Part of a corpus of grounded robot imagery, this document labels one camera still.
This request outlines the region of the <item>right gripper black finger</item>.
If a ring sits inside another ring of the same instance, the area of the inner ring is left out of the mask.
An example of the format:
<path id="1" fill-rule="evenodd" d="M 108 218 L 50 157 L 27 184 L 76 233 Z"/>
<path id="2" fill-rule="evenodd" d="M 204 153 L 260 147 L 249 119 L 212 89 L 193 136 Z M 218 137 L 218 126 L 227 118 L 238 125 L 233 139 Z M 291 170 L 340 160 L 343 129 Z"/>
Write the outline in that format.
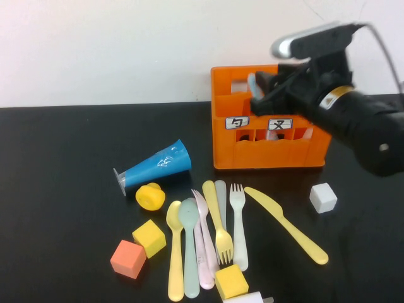
<path id="1" fill-rule="evenodd" d="M 272 89 L 277 86 L 279 78 L 278 74 L 271 74 L 264 71 L 255 72 L 256 84 L 263 95 L 269 94 Z"/>
<path id="2" fill-rule="evenodd" d="M 263 97 L 250 99 L 251 112 L 255 116 L 279 115 L 286 113 L 286 103 L 282 98 Z"/>

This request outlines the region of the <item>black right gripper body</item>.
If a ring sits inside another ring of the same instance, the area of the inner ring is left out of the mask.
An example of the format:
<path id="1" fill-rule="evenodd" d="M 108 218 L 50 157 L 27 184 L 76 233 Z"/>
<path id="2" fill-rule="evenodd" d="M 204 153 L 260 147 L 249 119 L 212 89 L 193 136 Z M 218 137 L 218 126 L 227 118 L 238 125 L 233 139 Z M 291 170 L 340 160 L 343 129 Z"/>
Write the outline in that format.
<path id="1" fill-rule="evenodd" d="M 300 65 L 280 89 L 291 114 L 310 117 L 322 99 L 340 87 L 353 89 L 352 72 L 344 50 L 314 57 Z"/>

